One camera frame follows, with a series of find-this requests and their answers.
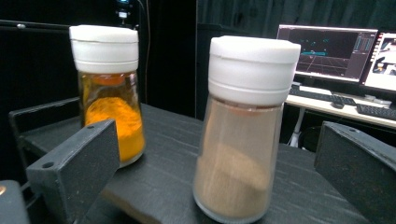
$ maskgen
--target glass jar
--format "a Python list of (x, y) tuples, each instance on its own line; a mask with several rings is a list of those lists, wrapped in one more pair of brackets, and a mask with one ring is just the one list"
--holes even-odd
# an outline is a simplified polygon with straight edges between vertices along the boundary
[(137, 32), (80, 25), (70, 28), (78, 70), (81, 125), (116, 121), (120, 167), (143, 154), (145, 137), (137, 93)]
[(287, 41), (212, 38), (193, 195), (218, 222), (254, 222), (269, 207), (283, 102), (299, 53)]

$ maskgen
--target monitor screen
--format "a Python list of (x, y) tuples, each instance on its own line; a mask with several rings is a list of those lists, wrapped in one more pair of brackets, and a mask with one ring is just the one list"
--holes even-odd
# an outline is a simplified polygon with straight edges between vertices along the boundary
[(277, 39), (301, 45), (296, 75), (359, 83), (375, 29), (280, 24)]
[(378, 32), (361, 84), (382, 91), (396, 91), (396, 30)]

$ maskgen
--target turmeric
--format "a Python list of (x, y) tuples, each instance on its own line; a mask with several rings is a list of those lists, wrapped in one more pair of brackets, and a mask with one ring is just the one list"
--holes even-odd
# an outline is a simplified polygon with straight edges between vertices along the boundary
[(104, 119), (116, 121), (121, 163), (141, 154), (145, 138), (139, 111), (133, 110), (119, 97), (99, 98), (88, 107), (85, 125)]

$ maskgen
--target white cap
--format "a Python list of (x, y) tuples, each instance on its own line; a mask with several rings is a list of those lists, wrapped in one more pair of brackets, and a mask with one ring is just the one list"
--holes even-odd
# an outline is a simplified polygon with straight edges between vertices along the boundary
[(78, 71), (113, 74), (137, 69), (137, 31), (109, 26), (71, 26), (70, 40)]
[(209, 92), (247, 105), (280, 105), (288, 97), (300, 45), (242, 36), (212, 38)]

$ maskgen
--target beige powder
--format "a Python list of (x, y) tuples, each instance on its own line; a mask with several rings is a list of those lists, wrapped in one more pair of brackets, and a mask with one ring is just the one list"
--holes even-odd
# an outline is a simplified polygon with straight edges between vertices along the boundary
[(203, 148), (197, 162), (195, 196), (205, 208), (220, 216), (258, 216), (269, 205), (271, 177), (267, 166), (224, 145)]

